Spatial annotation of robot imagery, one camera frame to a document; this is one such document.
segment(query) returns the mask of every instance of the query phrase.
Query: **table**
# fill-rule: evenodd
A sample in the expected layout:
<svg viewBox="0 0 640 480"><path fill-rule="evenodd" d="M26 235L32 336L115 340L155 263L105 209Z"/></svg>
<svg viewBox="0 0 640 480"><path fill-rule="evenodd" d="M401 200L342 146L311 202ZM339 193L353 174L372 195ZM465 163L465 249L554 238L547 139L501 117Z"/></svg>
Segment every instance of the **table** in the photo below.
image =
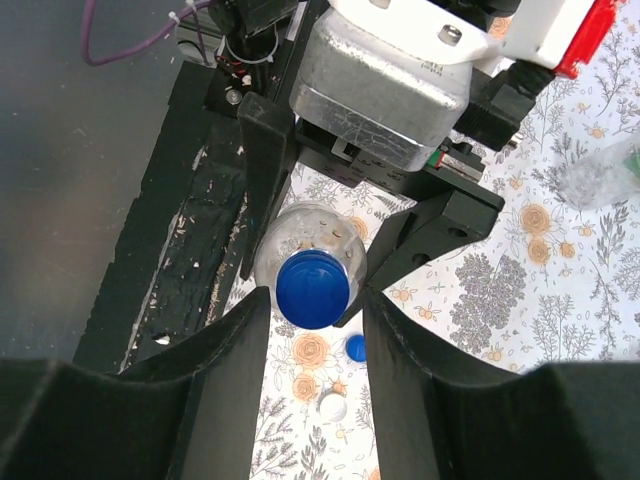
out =
<svg viewBox="0 0 640 480"><path fill-rule="evenodd" d="M640 198L596 211L559 201L559 172L640 127L640 10L618 22L577 81L557 81L523 124L515 152L476 151L482 185L506 206L484 242L439 258L386 293L413 321L486 362L526 372L548 361L640 358ZM350 219L365 244L411 205L376 187L348 189L298 165L285 205L314 200ZM227 309L254 288L237 280ZM303 331L279 315L271 333L252 479L377 480L366 365L344 344L362 331ZM349 410L325 423L317 406L337 392Z"/></svg>

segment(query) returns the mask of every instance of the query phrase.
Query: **clear plastic bottle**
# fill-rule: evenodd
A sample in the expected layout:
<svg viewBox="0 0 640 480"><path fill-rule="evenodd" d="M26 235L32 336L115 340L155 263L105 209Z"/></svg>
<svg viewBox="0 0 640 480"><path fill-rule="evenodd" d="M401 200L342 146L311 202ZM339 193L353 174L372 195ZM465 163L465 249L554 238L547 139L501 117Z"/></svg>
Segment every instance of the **clear plastic bottle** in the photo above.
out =
<svg viewBox="0 0 640 480"><path fill-rule="evenodd" d="M269 226L254 266L256 284L270 289L272 308L307 329L336 323L366 272L364 244L355 227L314 202L282 211Z"/></svg>
<svg viewBox="0 0 640 480"><path fill-rule="evenodd" d="M559 175L559 194L577 210L590 210L640 193L640 132L603 148Z"/></svg>

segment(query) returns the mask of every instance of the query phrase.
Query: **bottle cap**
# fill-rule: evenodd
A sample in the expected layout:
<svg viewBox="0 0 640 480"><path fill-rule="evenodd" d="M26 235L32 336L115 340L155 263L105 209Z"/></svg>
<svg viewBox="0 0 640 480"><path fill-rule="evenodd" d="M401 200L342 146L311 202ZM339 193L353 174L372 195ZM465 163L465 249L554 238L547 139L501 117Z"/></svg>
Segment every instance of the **bottle cap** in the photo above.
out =
<svg viewBox="0 0 640 480"><path fill-rule="evenodd" d="M327 422L339 422L347 416L347 401L339 393L330 393L320 401L320 416Z"/></svg>
<svg viewBox="0 0 640 480"><path fill-rule="evenodd" d="M276 300L282 315L294 325L325 328L340 320L346 310L349 280L342 264L331 255L304 250L280 268Z"/></svg>
<svg viewBox="0 0 640 480"><path fill-rule="evenodd" d="M367 348L363 335L354 335L347 340L347 355L354 362L364 363L367 361Z"/></svg>

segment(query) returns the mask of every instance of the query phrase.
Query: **silver metal housing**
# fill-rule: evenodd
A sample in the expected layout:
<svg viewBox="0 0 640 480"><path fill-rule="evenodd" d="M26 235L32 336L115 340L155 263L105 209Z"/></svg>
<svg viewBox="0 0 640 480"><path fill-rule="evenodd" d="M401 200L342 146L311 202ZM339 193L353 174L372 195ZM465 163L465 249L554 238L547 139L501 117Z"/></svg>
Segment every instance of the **silver metal housing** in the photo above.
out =
<svg viewBox="0 0 640 480"><path fill-rule="evenodd" d="M466 109L471 70L416 59L329 9L313 27L290 103L312 124L417 171Z"/></svg>

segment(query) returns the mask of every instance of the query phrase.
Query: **blue cap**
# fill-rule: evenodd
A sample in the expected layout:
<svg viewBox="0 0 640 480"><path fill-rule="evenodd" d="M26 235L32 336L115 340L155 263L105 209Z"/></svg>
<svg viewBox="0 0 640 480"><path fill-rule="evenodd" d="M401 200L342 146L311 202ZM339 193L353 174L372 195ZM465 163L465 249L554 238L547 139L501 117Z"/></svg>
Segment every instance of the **blue cap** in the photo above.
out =
<svg viewBox="0 0 640 480"><path fill-rule="evenodd" d="M347 340L347 355L354 362L364 363L367 361L367 347L363 335L354 335Z"/></svg>
<svg viewBox="0 0 640 480"><path fill-rule="evenodd" d="M317 330L333 325L349 303L349 280L340 262L328 253L304 250L278 272L278 307L294 325Z"/></svg>

